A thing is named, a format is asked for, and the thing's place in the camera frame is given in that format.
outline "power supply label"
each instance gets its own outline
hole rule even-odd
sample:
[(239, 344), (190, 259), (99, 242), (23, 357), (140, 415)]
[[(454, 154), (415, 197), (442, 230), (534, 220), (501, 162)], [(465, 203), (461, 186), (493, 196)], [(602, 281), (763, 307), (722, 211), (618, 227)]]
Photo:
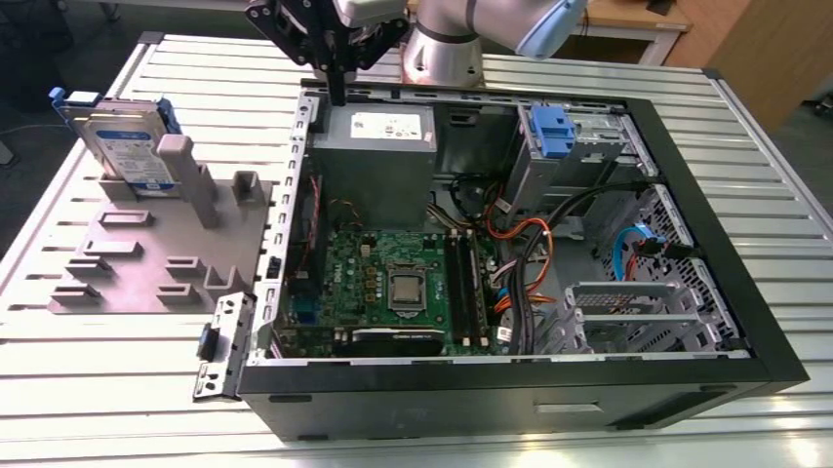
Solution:
[(357, 112), (350, 117), (350, 137), (422, 139), (419, 115)]
[(131, 187), (148, 192), (174, 188), (174, 177), (166, 163), (154, 154), (156, 142), (148, 133), (99, 130), (95, 135), (110, 163)]

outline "label sticker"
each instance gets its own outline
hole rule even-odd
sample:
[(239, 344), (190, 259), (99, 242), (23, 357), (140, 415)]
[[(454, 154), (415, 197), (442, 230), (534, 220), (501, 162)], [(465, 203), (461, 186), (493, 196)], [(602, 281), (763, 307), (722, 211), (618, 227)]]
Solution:
[(658, 29), (677, 29), (678, 31), (685, 31), (686, 30), (686, 26), (684, 24), (668, 24), (665, 22), (658, 22), (656, 24), (656, 27)]
[(350, 137), (422, 139), (419, 115), (357, 112), (350, 117)]
[(96, 133), (107, 159), (126, 182), (146, 190), (170, 190), (174, 177), (154, 154), (154, 139), (146, 132), (99, 130)]
[(502, 343), (512, 341), (512, 329), (508, 327), (497, 328), (497, 340)]
[(509, 210), (512, 210), (512, 205), (502, 198), (498, 198), (497, 200), (494, 200), (494, 205), (505, 213), (509, 213)]

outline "slotted metal table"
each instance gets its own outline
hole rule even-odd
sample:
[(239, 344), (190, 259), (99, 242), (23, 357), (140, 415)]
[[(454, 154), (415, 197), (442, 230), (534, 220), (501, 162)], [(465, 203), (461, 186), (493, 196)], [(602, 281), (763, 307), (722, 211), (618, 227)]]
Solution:
[[(281, 181), (299, 80), (310, 70), (267, 41), (143, 37), (108, 95), (164, 93), (211, 174), (255, 170)], [(285, 445), (243, 403), (191, 402), (207, 315), (58, 316), (46, 309), (103, 199), (100, 168), (79, 142), (0, 263), (0, 461), (833, 464), (833, 223), (731, 89), (694, 69), (504, 56), (488, 56), (485, 68), (490, 88), (654, 102), (812, 381), (658, 431)], [(361, 79), (398, 81), (398, 54)], [(282, 193), (275, 190), (277, 200)]]

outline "green circuit board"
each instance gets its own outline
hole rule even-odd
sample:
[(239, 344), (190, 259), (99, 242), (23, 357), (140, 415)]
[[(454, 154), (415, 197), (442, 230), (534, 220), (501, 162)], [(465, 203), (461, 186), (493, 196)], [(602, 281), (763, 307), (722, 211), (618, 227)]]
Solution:
[[(314, 307), (315, 320), (283, 332), (289, 348), (305, 357), (330, 357), (333, 329), (390, 327), (442, 331), (445, 355), (493, 353), (489, 343), (464, 345), (453, 338), (443, 234), (341, 231), (331, 234), (329, 241), (325, 291)], [(493, 251), (492, 244), (478, 250), (482, 255)], [(421, 303), (419, 310), (391, 308), (393, 277), (399, 274), (421, 278), (425, 304)], [(486, 320), (481, 326), (484, 330), (489, 328)]]

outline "cpu socket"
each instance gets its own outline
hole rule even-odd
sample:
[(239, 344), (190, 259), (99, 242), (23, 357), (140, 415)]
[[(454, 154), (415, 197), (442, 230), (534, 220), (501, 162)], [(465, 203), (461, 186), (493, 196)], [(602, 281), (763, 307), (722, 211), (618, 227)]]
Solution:
[(403, 319), (426, 310), (426, 270), (421, 267), (389, 269), (389, 309)]

